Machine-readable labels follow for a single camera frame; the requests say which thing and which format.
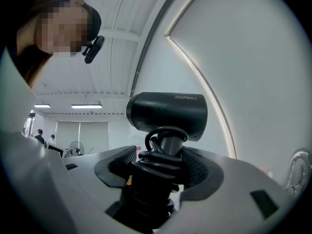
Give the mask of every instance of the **computer monitor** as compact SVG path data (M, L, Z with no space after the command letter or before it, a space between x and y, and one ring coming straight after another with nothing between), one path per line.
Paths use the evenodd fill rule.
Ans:
M58 147L58 146L56 146L56 145L53 145L53 144L50 144L50 143L47 145L47 149L50 149L50 150L54 150L54 151L59 152L59 155L60 155L62 158L64 158L64 155L65 155L65 153L66 153L66 151L65 151L64 148L60 148L60 147Z

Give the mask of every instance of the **ceiling light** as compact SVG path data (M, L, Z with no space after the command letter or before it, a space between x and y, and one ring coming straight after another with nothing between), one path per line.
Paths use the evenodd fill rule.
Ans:
M72 105L72 108L75 108L75 109L90 109L90 108L102 108L102 105Z
M36 104L35 107L37 108L51 108L49 104Z

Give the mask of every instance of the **person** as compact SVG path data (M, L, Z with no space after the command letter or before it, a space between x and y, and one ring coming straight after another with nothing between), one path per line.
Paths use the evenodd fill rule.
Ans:
M19 25L7 47L32 88L53 53L79 52L97 37L101 18L83 0L37 0Z
M54 145L54 138L55 138L55 136L51 135L51 137L48 140L48 144L53 144Z
M38 129L38 135L35 136L35 138L37 140L39 140L42 144L44 144L44 138L42 137L43 134L43 130L42 129Z

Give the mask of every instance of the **standing fan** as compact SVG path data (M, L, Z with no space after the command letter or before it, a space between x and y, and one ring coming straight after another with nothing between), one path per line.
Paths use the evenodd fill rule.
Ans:
M84 153L84 147L79 141L73 141L69 145L68 151L72 156L82 156Z

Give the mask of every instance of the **fluorescent light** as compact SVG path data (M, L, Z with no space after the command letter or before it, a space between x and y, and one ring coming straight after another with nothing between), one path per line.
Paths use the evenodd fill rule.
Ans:
M75 109L85 109L85 108L102 108L102 105L72 105Z
M35 107L37 108L51 108L49 104L36 104Z

